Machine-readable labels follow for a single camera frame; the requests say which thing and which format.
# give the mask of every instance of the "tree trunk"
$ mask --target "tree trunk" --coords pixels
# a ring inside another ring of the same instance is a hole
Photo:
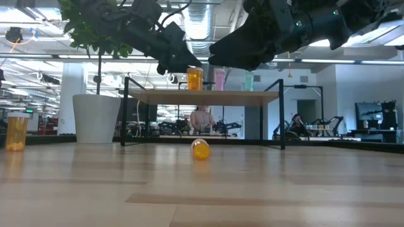
[[[101,86],[101,66],[102,66],[102,55],[101,51],[98,52],[98,81],[97,81],[97,95],[100,94],[100,86]]]

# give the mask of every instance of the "doorway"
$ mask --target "doorway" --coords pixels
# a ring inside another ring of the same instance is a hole
[[[302,116],[303,122],[310,124],[316,117],[315,100],[297,100],[297,112]]]

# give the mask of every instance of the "wooden tabletop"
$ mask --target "wooden tabletop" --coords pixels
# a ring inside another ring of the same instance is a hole
[[[129,94],[151,105],[225,105],[260,107],[278,98],[274,91],[131,90]]]

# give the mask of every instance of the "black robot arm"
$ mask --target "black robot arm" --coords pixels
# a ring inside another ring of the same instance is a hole
[[[185,32],[174,22],[158,23],[163,10],[152,0],[134,0],[130,7],[112,5],[108,0],[73,0],[81,15],[101,35],[131,45],[145,56],[158,60],[157,72],[186,73],[201,63],[188,51]]]
[[[388,0],[244,0],[249,16],[210,46],[209,63],[254,70],[283,52],[328,39],[334,50],[351,35],[381,21]]]

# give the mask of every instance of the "white plant pot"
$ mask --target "white plant pot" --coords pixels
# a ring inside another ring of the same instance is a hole
[[[120,98],[104,95],[74,95],[77,142],[112,143],[120,105]]]

